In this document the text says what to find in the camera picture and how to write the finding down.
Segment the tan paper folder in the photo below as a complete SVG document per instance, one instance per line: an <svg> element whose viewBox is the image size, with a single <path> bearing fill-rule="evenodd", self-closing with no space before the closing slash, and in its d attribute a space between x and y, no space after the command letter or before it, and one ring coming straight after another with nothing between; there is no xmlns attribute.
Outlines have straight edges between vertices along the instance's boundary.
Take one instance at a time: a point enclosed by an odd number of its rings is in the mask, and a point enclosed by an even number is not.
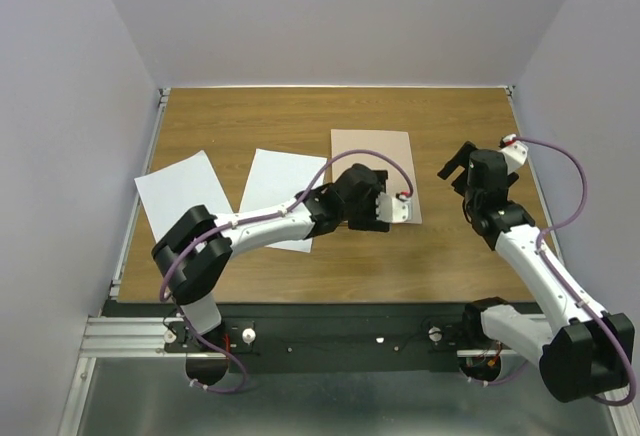
<svg viewBox="0 0 640 436"><path fill-rule="evenodd" d="M397 163L409 176L414 189L411 197L412 217L408 222L410 224L422 223L417 178L415 174L410 138L407 132L389 130L332 129L330 131L330 141L332 157L348 150L361 149L375 151L387 156ZM379 157L369 154L354 154L341 158L339 161L335 162L331 167L332 179L337 179L354 163L366 165L372 170L386 170L388 172L386 187L389 193L396 195L399 192L408 190L405 178L397 169Z"/></svg>

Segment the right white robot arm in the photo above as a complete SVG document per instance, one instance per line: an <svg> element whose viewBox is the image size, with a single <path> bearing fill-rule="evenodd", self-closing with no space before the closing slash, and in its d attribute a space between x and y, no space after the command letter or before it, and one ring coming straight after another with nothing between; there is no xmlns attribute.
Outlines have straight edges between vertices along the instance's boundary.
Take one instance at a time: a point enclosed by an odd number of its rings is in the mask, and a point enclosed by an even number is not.
<svg viewBox="0 0 640 436"><path fill-rule="evenodd" d="M509 347L537 367L560 402L591 398L612 407L629 405L638 391L631 365L633 323L589 296L549 250L548 232L509 198L531 142L509 135L497 150L465 142L438 173L446 180L462 171L451 185L462 197L467 222L517 273L545 316L537 322L500 298L478 300L465 307L461 338L474 348L489 341Z"/></svg>

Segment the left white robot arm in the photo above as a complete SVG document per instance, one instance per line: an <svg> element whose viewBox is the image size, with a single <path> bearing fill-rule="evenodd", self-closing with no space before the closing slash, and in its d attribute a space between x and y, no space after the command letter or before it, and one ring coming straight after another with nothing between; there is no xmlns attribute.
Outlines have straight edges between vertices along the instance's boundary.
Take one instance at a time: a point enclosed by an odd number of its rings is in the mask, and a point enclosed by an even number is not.
<svg viewBox="0 0 640 436"><path fill-rule="evenodd" d="M189 320L187 338L201 351L214 349L223 318L213 289L225 266L245 252L284 241L309 241L345 223L359 231L387 232L377 219L377 198L386 191L388 172L356 163L333 183L300 192L277 207L234 215L213 215L203 205L187 210L153 247L162 275L170 275L170 297Z"/></svg>

